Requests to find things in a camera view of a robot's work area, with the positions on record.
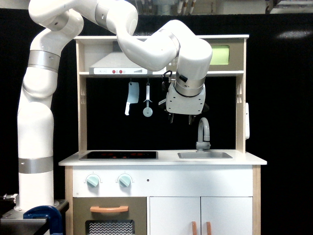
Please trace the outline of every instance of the green screen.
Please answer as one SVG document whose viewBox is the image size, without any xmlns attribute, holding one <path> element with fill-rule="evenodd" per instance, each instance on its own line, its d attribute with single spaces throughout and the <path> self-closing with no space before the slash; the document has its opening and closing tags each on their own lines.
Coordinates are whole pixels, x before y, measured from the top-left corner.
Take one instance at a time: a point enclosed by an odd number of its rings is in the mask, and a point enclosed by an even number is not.
<svg viewBox="0 0 313 235">
<path fill-rule="evenodd" d="M 212 46 L 213 55 L 210 65 L 229 64 L 229 46 Z"/>
</svg>

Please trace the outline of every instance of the hanging utensil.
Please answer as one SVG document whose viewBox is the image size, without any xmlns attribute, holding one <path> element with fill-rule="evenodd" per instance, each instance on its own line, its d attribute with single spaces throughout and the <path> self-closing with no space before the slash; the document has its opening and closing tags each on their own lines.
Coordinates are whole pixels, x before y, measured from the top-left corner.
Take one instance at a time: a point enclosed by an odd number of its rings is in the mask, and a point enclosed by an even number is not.
<svg viewBox="0 0 313 235">
<path fill-rule="evenodd" d="M 147 102 L 147 107 L 143 109 L 143 114 L 145 117 L 151 117 L 153 111 L 152 109 L 149 107 L 149 102 L 152 102 L 150 100 L 150 83 L 147 82 L 147 86 L 146 86 L 146 100 L 144 102 Z"/>
<path fill-rule="evenodd" d="M 129 115 L 130 104 L 138 103 L 139 100 L 139 83 L 130 82 L 128 84 L 128 97 L 125 108 L 125 115 Z"/>
</svg>

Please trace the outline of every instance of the blue clamp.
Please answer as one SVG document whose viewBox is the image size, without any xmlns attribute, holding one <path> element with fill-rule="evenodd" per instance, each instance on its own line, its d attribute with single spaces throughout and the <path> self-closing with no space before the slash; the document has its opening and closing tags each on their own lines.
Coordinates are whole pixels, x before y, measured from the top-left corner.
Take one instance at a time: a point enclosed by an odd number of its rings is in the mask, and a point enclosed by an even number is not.
<svg viewBox="0 0 313 235">
<path fill-rule="evenodd" d="M 63 235 L 61 213 L 53 206 L 39 206 L 26 211 L 23 219 L 47 218 L 50 235 Z"/>
</svg>

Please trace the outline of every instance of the oven handle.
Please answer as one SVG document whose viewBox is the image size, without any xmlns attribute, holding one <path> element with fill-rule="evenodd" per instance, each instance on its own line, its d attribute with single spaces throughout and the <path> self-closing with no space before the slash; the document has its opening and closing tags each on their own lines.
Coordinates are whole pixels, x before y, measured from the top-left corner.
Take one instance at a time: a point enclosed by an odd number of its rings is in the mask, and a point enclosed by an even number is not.
<svg viewBox="0 0 313 235">
<path fill-rule="evenodd" d="M 116 213 L 128 211 L 128 206 L 120 206 L 115 208 L 90 207 L 91 212 L 96 213 Z"/>
</svg>

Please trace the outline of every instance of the knob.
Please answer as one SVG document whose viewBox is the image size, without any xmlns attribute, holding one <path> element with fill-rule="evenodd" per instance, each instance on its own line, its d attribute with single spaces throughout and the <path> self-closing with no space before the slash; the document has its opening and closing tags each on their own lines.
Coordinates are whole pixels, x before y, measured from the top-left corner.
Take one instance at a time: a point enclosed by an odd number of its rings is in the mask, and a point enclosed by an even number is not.
<svg viewBox="0 0 313 235">
<path fill-rule="evenodd" d="M 118 183 L 121 187 L 128 187 L 131 184 L 131 177 L 128 174 L 122 174 L 118 177 Z"/>
<path fill-rule="evenodd" d="M 87 184 L 91 188 L 97 187 L 99 184 L 99 177 L 97 175 L 90 175 L 87 177 Z"/>
</svg>

